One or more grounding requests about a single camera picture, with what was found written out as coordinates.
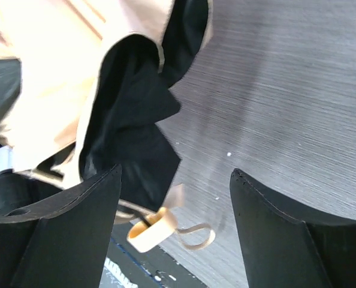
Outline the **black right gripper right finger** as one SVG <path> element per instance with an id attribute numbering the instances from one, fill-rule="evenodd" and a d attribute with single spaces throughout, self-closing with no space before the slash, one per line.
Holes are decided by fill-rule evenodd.
<path id="1" fill-rule="evenodd" d="M 250 287 L 356 288 L 356 220 L 312 208 L 240 169 L 230 196 Z"/>

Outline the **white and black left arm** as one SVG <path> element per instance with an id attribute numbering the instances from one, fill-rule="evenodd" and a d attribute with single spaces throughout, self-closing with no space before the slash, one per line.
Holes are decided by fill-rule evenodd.
<path id="1" fill-rule="evenodd" d="M 0 122 L 8 115 L 21 90 L 22 69 L 16 58 L 0 59 Z M 0 125 L 0 149 L 9 142 Z M 31 176 L 19 174 L 12 167 L 0 169 L 0 216 L 22 215 L 27 206 L 58 194 L 61 190 Z"/>

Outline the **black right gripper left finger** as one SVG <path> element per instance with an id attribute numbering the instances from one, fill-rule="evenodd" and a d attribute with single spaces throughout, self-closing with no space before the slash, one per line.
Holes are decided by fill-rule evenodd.
<path id="1" fill-rule="evenodd" d="M 0 287 L 98 287 L 121 168 L 66 190 L 0 174 Z"/>

